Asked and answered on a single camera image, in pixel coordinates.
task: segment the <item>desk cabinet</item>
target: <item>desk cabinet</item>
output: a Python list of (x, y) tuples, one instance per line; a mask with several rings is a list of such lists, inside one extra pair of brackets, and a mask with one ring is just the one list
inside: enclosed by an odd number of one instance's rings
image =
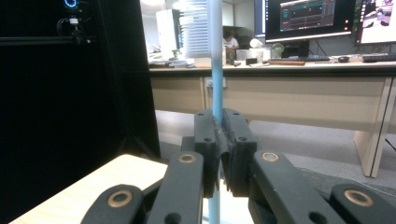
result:
[[(204, 83), (210, 70), (151, 74), (156, 109), (196, 113), (212, 106)], [(386, 133), (396, 133), (394, 75), (396, 63), (226, 68), (223, 106), (247, 119), (356, 131), (363, 172), (376, 177)]]

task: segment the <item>light blue tube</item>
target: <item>light blue tube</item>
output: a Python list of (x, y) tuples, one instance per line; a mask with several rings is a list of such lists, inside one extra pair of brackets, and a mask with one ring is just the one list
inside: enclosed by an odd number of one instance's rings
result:
[[(212, 59), (213, 106), (212, 114), (218, 125), (222, 123), (222, 1), (207, 0), (209, 20), (209, 47)], [(209, 199), (209, 223), (220, 224), (220, 192)]]
[(218, 125), (222, 123), (222, 82), (223, 82), (223, 70), (222, 60), (212, 59), (212, 79), (213, 79), (213, 117), (215, 117)]
[[(222, 60), (212, 59), (213, 107), (212, 114), (219, 126), (222, 122)], [(220, 224), (220, 192), (215, 188), (213, 198), (209, 199), (209, 223)]]

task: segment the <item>person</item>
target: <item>person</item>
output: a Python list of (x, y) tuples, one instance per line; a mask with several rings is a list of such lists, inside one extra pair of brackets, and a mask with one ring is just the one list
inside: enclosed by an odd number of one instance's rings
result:
[(233, 36), (231, 35), (230, 32), (226, 31), (224, 33), (223, 38), (224, 38), (223, 39), (223, 46), (227, 50), (229, 50), (229, 49), (239, 49), (238, 41), (235, 38), (233, 38)]
[(226, 63), (233, 64), (235, 60), (235, 51), (239, 49), (238, 41), (233, 38), (230, 32), (226, 31), (223, 35), (223, 47), (226, 48)]

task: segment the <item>cable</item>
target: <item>cable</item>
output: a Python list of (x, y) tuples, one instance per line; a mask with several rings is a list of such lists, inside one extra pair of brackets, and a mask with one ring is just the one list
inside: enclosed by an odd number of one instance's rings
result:
[(305, 44), (301, 44), (305, 49), (307, 49), (311, 54), (315, 54), (314, 52), (312, 52), (312, 50), (307, 47)]
[(317, 55), (319, 55), (319, 43), (317, 41)]
[[(307, 168), (300, 168), (300, 169), (302, 169), (302, 170), (307, 170), (307, 171), (310, 171), (310, 172), (315, 173), (315, 174), (324, 175), (324, 174), (322, 174), (322, 173), (313, 171), (313, 170), (311, 170), (311, 169), (307, 169)], [(373, 188), (373, 187), (371, 187), (371, 186), (369, 186), (369, 185), (363, 184), (363, 183), (361, 183), (361, 182), (359, 182), (359, 181), (356, 181), (356, 180), (353, 180), (353, 179), (348, 179), (348, 180), (350, 180), (350, 181), (352, 181), (352, 182), (355, 182), (355, 183), (357, 183), (357, 184), (360, 184), (360, 185), (362, 185), (362, 186), (364, 186), (364, 187), (366, 187), (366, 188), (368, 188), (368, 189), (372, 189), (372, 190), (377, 191), (377, 192), (379, 192), (379, 193), (388, 195), (388, 196), (390, 196), (390, 197), (392, 197), (392, 198), (396, 198), (396, 195), (393, 195), (393, 194), (391, 194), (391, 193), (387, 193), (387, 192), (385, 192), (385, 191), (383, 191), (383, 190)]]
[(393, 150), (396, 151), (396, 147), (394, 147), (393, 144), (390, 143), (390, 141), (388, 140), (388, 138), (385, 138), (385, 141), (393, 148)]
[(320, 46), (319, 42), (317, 40), (315, 40), (317, 42), (318, 47), (321, 49), (321, 51), (324, 53), (324, 55), (328, 56), (327, 53), (323, 50), (323, 48)]
[(58, 23), (56, 24), (56, 33), (58, 33), (58, 36), (64, 36), (64, 31), (62, 29), (62, 25), (66, 21), (69, 22), (69, 19), (62, 18), (62, 19), (58, 20)]
[(87, 19), (82, 19), (82, 18), (81, 18), (81, 21), (82, 21), (82, 22), (89, 21), (90, 19), (92, 19), (93, 14), (94, 14), (94, 13), (93, 13), (92, 4), (91, 4), (91, 3), (88, 3), (88, 2), (85, 2), (85, 1), (79, 1), (79, 2), (90, 7), (90, 10), (92, 11), (92, 12), (91, 12), (91, 15), (89, 15)]

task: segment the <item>keyboard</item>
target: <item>keyboard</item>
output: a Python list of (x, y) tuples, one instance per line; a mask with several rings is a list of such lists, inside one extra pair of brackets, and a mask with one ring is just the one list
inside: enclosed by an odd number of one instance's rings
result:
[(269, 62), (284, 62), (284, 61), (296, 61), (296, 62), (326, 62), (329, 61), (329, 56), (309, 55), (308, 57), (290, 57), (281, 59), (270, 59)]
[(364, 63), (394, 62), (396, 61), (396, 54), (365, 55), (362, 58)]

